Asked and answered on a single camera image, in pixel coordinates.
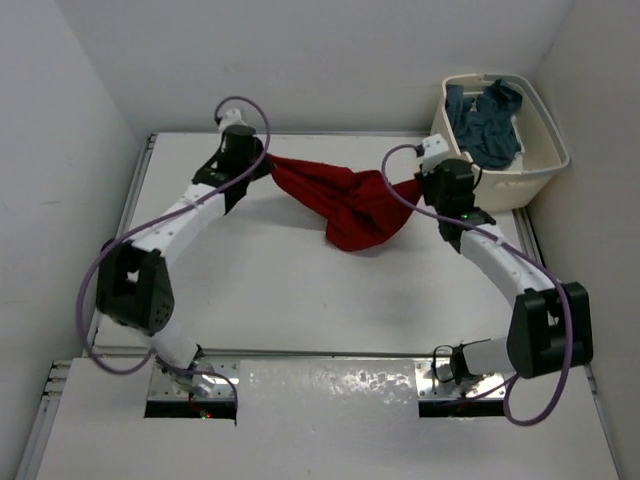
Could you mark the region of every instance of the white tabletop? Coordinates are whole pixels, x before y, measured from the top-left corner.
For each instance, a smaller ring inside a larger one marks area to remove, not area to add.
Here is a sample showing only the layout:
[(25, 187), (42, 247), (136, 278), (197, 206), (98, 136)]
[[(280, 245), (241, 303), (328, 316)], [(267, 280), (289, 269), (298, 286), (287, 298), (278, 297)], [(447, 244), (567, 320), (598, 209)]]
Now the white tabletop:
[[(417, 138), (277, 135), (270, 151), (355, 171), (379, 169), (391, 147)], [(132, 226), (161, 214), (216, 150), (216, 134), (160, 134)], [(412, 177), (415, 157), (390, 162), (395, 182)], [(518, 244), (510, 213), (496, 215)], [(429, 352), (439, 344), (506, 334), (511, 312), (498, 290), (413, 214), (390, 241), (360, 253), (327, 244), (325, 220), (270, 177), (211, 226), (174, 264), (175, 315), (205, 348), (335, 352)], [(105, 319), (102, 347), (137, 346)]]
[[(552, 416), (528, 428), (418, 418), (413, 364), (402, 360), (243, 361), (237, 428), (144, 418), (149, 376), (150, 365), (117, 377), (74, 360), (38, 480), (617, 478), (581, 368)], [(556, 379), (518, 384), (514, 414), (540, 412)]]

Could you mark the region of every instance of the red towel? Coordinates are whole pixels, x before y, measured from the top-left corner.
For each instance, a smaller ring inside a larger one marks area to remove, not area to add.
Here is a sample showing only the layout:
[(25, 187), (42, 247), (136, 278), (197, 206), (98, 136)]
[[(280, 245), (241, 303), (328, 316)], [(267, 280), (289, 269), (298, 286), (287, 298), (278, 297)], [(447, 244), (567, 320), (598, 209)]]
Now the red towel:
[[(354, 173), (345, 167), (269, 155), (280, 188), (327, 219), (327, 240), (346, 252), (380, 245), (406, 223), (412, 210), (393, 198), (377, 170)], [(416, 180), (394, 185), (418, 203)]]

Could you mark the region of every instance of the blue cloth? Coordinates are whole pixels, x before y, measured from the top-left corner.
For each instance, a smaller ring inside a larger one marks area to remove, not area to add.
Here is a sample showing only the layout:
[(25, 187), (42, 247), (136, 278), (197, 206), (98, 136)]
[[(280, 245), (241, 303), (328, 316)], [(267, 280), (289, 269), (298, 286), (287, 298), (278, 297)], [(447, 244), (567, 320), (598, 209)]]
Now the blue cloth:
[(521, 149), (511, 116), (522, 106), (522, 95), (496, 80), (475, 99), (476, 112), (473, 102), (460, 85), (447, 86), (447, 116), (458, 146), (480, 167), (503, 170)]

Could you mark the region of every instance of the laundry basket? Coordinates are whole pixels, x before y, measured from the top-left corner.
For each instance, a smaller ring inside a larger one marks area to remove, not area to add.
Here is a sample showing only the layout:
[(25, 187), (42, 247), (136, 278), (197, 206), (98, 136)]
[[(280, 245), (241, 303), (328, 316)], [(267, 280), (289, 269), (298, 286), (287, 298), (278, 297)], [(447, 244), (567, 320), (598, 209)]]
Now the laundry basket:
[[(459, 75), (448, 77), (442, 82), (442, 99), (431, 133), (439, 133), (447, 140), (450, 158), (473, 163), (468, 152), (460, 151), (449, 123), (446, 112), (447, 85), (461, 85), (465, 96), (475, 97), (499, 78), (522, 95), (522, 107), (514, 119), (522, 152), (507, 169), (482, 172), (475, 190), (476, 204), (490, 212), (524, 207), (551, 177), (569, 165), (567, 149), (549, 112), (531, 84), (517, 75)], [(472, 168), (477, 178), (480, 168), (475, 164)]]

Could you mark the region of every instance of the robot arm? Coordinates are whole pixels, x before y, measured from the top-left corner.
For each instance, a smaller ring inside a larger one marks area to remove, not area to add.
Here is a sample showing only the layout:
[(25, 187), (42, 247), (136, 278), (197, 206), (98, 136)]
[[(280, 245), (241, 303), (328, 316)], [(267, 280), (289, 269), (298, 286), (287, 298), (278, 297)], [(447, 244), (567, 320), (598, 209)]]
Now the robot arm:
[[(471, 223), (493, 234), (481, 233), (439, 221), (442, 238), (473, 262), (498, 287), (513, 308), (508, 335), (461, 344), (454, 348), (449, 372), (457, 384), (485, 374), (516, 372), (533, 378), (559, 371), (566, 344), (564, 319), (558, 293), (540, 270), (502, 247), (508, 243), (495, 220), (476, 207), (471, 165), (447, 159), (448, 146), (440, 135), (423, 140), (418, 147), (422, 163), (416, 178), (425, 203), (440, 216)], [(573, 326), (572, 366), (593, 357), (589, 298), (578, 283), (563, 285), (569, 299)]]
[(251, 181), (271, 172), (265, 159), (251, 177), (203, 201), (245, 172), (263, 151), (256, 131), (242, 121), (239, 110), (227, 112), (219, 127), (220, 148), (165, 214), (192, 209), (118, 245), (98, 273), (98, 310), (131, 328), (162, 360), (180, 369), (190, 368), (199, 347), (186, 336), (180, 319), (172, 318), (175, 302), (169, 269), (202, 230), (244, 197)]

